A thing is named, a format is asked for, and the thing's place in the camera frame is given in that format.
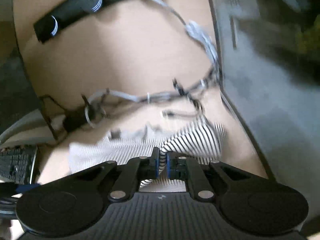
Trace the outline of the black wall power strip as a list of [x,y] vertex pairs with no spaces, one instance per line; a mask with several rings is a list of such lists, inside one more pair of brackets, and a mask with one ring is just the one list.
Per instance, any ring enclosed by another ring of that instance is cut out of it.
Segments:
[[[57,7],[46,13],[34,23],[34,30],[39,42],[44,44],[55,37],[60,31],[66,29],[76,21],[89,14],[95,14],[100,9],[122,0],[65,0]],[[173,13],[183,25],[185,20],[172,7],[162,0],[151,0]]]

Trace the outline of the black keyboard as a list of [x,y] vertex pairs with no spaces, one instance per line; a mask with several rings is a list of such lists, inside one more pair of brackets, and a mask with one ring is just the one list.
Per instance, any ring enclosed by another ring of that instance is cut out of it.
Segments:
[[36,175],[37,146],[1,149],[1,181],[16,184],[32,184]]

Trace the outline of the striped knit garment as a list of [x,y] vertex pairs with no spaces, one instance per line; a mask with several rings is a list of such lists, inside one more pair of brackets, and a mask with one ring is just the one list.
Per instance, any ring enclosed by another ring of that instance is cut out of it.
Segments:
[[124,165],[132,158],[151,156],[153,148],[157,147],[160,150],[159,178],[142,181],[140,191],[183,192],[183,181],[167,178],[167,152],[186,154],[195,158],[199,164],[208,164],[212,160],[221,159],[225,136],[224,126],[211,123],[205,116],[196,118],[175,133],[151,125],[146,125],[136,132],[108,131],[103,139],[94,145],[71,143],[69,170],[71,173],[80,172],[108,160]]

